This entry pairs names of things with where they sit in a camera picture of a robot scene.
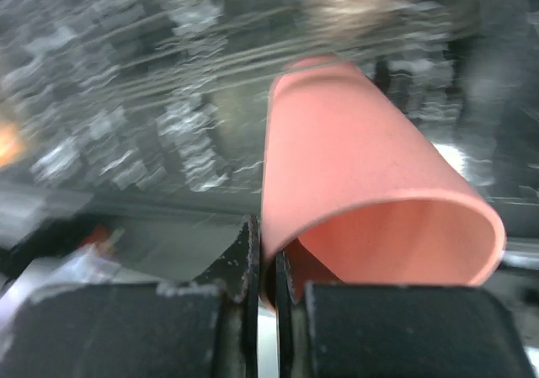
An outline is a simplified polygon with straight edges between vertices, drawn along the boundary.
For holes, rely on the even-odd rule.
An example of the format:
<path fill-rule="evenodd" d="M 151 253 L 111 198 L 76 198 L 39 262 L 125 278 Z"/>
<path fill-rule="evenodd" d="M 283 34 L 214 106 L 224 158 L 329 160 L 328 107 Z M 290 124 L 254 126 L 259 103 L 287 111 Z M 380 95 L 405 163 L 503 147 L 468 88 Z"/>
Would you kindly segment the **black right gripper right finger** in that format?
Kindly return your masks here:
<path fill-rule="evenodd" d="M 275 263 L 283 377 L 534 377 L 537 274 L 498 269 L 481 288 L 313 284 L 295 298 Z"/>

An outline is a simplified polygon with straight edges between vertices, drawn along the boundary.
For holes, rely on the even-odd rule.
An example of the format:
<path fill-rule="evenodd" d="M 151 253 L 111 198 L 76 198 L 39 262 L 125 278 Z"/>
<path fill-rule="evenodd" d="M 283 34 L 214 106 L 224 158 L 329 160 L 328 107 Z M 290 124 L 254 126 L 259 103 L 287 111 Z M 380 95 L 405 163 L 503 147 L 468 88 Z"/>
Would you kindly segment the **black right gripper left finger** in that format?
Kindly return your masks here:
<path fill-rule="evenodd" d="M 182 284 L 118 283 L 103 259 L 74 257 L 1 330 L 4 377 L 255 377 L 260 232 Z"/>

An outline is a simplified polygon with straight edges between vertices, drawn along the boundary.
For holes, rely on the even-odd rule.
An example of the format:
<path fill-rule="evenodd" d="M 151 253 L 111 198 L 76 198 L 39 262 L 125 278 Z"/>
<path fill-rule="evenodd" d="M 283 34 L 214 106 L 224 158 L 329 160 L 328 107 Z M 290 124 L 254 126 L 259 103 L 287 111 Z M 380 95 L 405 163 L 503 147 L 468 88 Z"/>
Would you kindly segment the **pink plastic cup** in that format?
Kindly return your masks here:
<path fill-rule="evenodd" d="M 498 212 L 354 64 L 290 64 L 270 90 L 261 296 L 299 283 L 480 285 L 506 245 Z"/>

